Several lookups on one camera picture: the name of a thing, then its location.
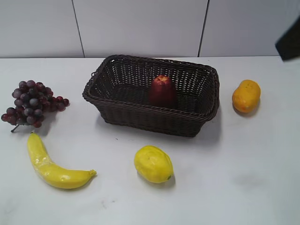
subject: basket rim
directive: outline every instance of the basket rim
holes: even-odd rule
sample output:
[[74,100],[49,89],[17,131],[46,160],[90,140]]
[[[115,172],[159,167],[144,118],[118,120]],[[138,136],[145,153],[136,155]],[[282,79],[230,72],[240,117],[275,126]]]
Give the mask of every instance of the basket rim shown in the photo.
[[[178,109],[169,109],[169,108],[165,108],[165,107],[157,107],[157,106],[152,106],[152,105],[143,105],[143,104],[137,104],[137,103],[132,103],[132,102],[125,102],[125,101],[118,101],[118,100],[112,100],[109,98],[100,98],[100,97],[96,97],[93,96],[90,93],[90,89],[91,87],[94,85],[94,82],[96,81],[98,75],[103,71],[103,69],[105,68],[105,66],[114,59],[131,59],[131,60],[135,60],[135,61],[144,61],[147,60],[147,62],[149,62],[149,60],[151,60],[152,62],[156,62],[156,63],[164,63],[166,65],[172,65],[172,66],[184,66],[184,67],[189,67],[189,68],[197,68],[197,69],[205,69],[205,68],[209,68],[211,70],[214,71],[214,103],[213,106],[211,107],[211,109],[209,111],[207,111],[206,113],[196,113],[196,112],[186,112],[186,111],[181,111]],[[107,58],[105,58],[103,60],[103,62],[101,63],[101,65],[97,68],[97,70],[95,72],[93,72],[91,74],[91,78],[88,81],[88,83],[86,84],[84,91],[82,93],[83,98],[92,103],[93,105],[95,105],[95,101],[97,101],[97,103],[102,103],[102,104],[106,104],[106,105],[111,105],[111,106],[129,106],[129,107],[135,107],[135,109],[138,109],[139,111],[147,111],[147,112],[151,112],[151,113],[163,113],[163,114],[167,114],[170,116],[176,116],[176,117],[180,117],[182,119],[189,119],[189,120],[196,120],[199,122],[203,122],[203,120],[209,121],[212,118],[215,117],[215,115],[217,114],[217,110],[219,107],[219,80],[218,80],[218,74],[215,68],[208,66],[208,65],[203,65],[203,64],[197,64],[197,63],[192,63],[192,62],[185,62],[185,61],[177,61],[177,60],[165,60],[165,59],[154,59],[154,58],[146,58],[146,57],[139,57],[139,56],[131,56],[131,55],[111,55],[108,56]]]

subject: brown wicker basket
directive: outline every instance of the brown wicker basket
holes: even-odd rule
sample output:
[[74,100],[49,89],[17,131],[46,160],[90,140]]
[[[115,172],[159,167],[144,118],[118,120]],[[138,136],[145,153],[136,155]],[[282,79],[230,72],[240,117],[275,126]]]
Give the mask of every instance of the brown wicker basket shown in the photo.
[[[175,109],[149,104],[151,82],[161,74],[175,84]],[[217,114],[219,80],[216,70],[206,65],[112,55],[92,73],[82,95],[107,123],[194,137]]]

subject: grape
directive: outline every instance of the grape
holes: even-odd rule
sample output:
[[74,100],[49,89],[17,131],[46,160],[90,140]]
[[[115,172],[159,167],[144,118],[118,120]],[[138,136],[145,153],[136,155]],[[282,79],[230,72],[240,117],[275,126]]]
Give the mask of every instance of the grape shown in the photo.
[[21,81],[21,82],[19,82],[19,87],[20,87],[21,85],[27,85],[26,81]]
[[8,122],[9,122],[11,125],[17,125],[15,116],[9,116],[9,117],[8,117]]
[[49,111],[49,110],[50,110],[50,106],[51,106],[51,103],[50,103],[50,102],[46,102],[46,103],[43,105],[43,111],[44,111],[44,112]]
[[21,92],[23,92],[23,93],[26,93],[27,91],[28,91],[28,86],[27,85],[21,85],[20,86],[20,90],[21,90]]
[[40,109],[40,110],[42,110],[43,106],[42,106],[42,104],[38,104],[37,106],[34,107],[34,109]]
[[46,98],[49,102],[53,102],[53,97],[52,95],[46,95]]
[[24,125],[26,123],[26,119],[24,119],[24,118],[18,118],[17,121],[16,121],[16,123],[18,125]]
[[28,86],[29,88],[32,88],[32,87],[34,87],[35,85],[36,85],[36,83],[35,83],[33,80],[27,81],[27,86]]
[[6,110],[6,113],[9,115],[9,116],[12,116],[15,114],[15,109],[10,107]]
[[30,108],[31,105],[29,104],[29,102],[24,102],[23,103],[24,108]]
[[34,115],[37,116],[37,117],[41,117],[43,115],[43,111],[40,110],[40,109],[36,109],[34,111]]
[[40,92],[45,92],[46,91],[46,87],[42,84],[40,84],[39,86],[37,86],[37,90]]
[[1,120],[2,121],[4,121],[4,122],[7,122],[8,121],[8,117],[9,117],[9,115],[6,113],[6,114],[3,114],[2,116],[1,116]]
[[45,96],[41,96],[41,97],[39,97],[39,101],[40,101],[40,103],[42,103],[44,105],[47,102],[47,98]]
[[14,98],[19,98],[21,96],[22,92],[19,88],[15,89],[15,91],[13,92],[13,97]]
[[16,106],[22,106],[22,105],[23,105],[23,101],[20,100],[20,99],[16,99],[16,100],[15,100],[15,105],[16,105]]
[[41,121],[36,121],[34,124],[33,124],[33,126],[35,127],[35,128],[40,128],[41,126],[42,126],[42,122]]
[[59,111],[64,111],[66,109],[65,105],[63,103],[57,103],[56,107]]
[[42,96],[44,96],[44,93],[42,93],[42,92],[39,91],[39,92],[37,93],[37,96],[38,96],[38,97],[42,97]]
[[64,102],[65,106],[68,106],[70,104],[69,99],[67,99],[67,98],[65,98],[63,100],[63,102]]
[[34,124],[34,122],[35,122],[37,119],[34,118],[33,116],[28,116],[26,120],[27,120],[27,122],[28,122],[29,124]]
[[62,96],[58,96],[56,97],[57,102],[62,102],[64,100],[64,98]]
[[21,94],[20,99],[21,99],[23,102],[27,102],[27,101],[29,101],[30,96],[29,96],[29,94],[24,93],[24,94]]
[[24,107],[23,106],[16,106],[15,107],[16,113],[19,113],[22,115],[23,111],[24,111]]
[[32,114],[33,114],[33,109],[31,109],[31,108],[24,109],[24,115],[25,116],[30,116]]
[[23,112],[16,112],[15,113],[15,117],[18,118],[22,118],[23,117]]
[[29,100],[29,104],[31,106],[37,106],[38,105],[38,99],[37,98],[32,98]]
[[46,93],[47,93],[47,94],[50,94],[51,92],[52,92],[51,88],[46,87]]
[[57,110],[57,108],[56,108],[56,104],[54,103],[54,104],[51,104],[51,106],[50,106],[50,111],[51,112],[54,112],[54,111],[56,111]]
[[38,94],[38,90],[36,87],[33,87],[33,88],[29,88],[29,91],[28,93],[31,95],[31,96],[36,96]]

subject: table surface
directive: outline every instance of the table surface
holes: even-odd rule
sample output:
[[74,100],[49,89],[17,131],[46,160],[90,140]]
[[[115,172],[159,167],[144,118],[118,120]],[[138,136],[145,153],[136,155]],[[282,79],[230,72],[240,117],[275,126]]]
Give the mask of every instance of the table surface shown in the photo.
[[[176,58],[208,64],[220,79],[220,108],[195,138],[106,124],[82,97],[103,59],[1,59],[0,112],[11,92],[33,79],[69,98],[64,112],[39,129],[16,133],[0,123],[1,225],[299,225],[300,60],[279,57]],[[262,90],[256,113],[232,107],[244,79]],[[40,179],[26,142],[42,136],[50,157],[69,169],[97,171],[89,185],[60,190]],[[155,145],[172,160],[175,179],[149,184],[135,170],[135,153]]]

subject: red apple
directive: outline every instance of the red apple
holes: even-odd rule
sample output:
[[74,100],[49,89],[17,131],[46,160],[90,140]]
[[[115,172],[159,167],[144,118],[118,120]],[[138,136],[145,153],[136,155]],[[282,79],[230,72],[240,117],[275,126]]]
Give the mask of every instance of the red apple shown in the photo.
[[150,87],[149,102],[153,106],[173,108],[176,103],[176,89],[172,80],[165,76],[156,77]]

